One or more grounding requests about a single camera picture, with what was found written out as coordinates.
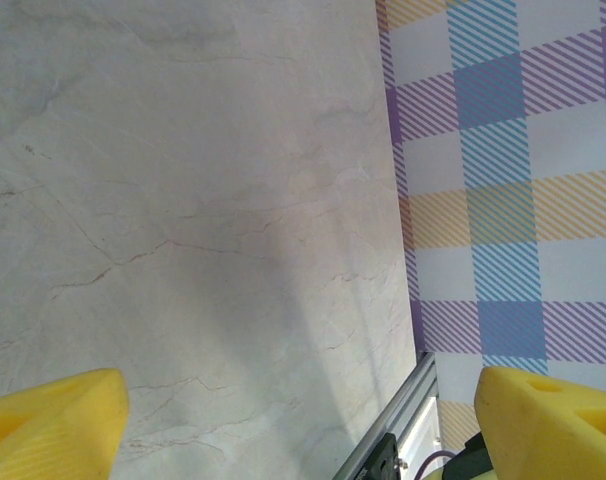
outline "checkered pattern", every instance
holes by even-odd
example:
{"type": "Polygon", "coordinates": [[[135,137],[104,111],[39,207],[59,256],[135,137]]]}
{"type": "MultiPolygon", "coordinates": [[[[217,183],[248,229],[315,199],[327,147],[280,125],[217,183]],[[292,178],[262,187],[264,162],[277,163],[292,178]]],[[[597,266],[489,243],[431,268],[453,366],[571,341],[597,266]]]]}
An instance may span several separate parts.
{"type": "Polygon", "coordinates": [[[420,349],[605,375],[606,0],[570,3],[377,1],[420,349]]]}

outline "white marble wall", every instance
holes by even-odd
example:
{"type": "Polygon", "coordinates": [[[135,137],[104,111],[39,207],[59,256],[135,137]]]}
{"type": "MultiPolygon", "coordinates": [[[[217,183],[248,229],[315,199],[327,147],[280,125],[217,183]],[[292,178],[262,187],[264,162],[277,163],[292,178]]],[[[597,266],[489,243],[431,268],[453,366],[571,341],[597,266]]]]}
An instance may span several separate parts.
{"type": "Polygon", "coordinates": [[[0,395],[113,478],[329,478],[414,365],[371,0],[0,0],[0,395]]]}

